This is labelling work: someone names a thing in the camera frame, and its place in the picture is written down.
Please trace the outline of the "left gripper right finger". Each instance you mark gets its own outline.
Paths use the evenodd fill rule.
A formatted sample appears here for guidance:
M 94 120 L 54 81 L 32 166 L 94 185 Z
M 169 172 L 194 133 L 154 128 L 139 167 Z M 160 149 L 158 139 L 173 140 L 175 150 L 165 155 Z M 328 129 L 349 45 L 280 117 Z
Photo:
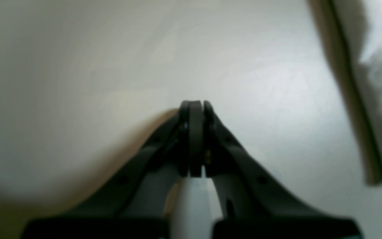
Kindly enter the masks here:
M 203 169 L 223 219 L 213 239 L 362 239 L 356 222 L 328 216 L 285 189 L 224 126 L 211 103 L 188 103 L 188 171 Z

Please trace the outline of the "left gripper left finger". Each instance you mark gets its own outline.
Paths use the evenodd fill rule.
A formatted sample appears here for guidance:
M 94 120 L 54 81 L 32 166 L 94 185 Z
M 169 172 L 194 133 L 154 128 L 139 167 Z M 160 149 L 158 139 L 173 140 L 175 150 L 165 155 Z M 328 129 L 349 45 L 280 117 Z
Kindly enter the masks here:
M 168 239 L 163 210 L 188 174 L 189 101 L 160 125 L 111 179 L 59 216 L 30 221 L 22 239 Z

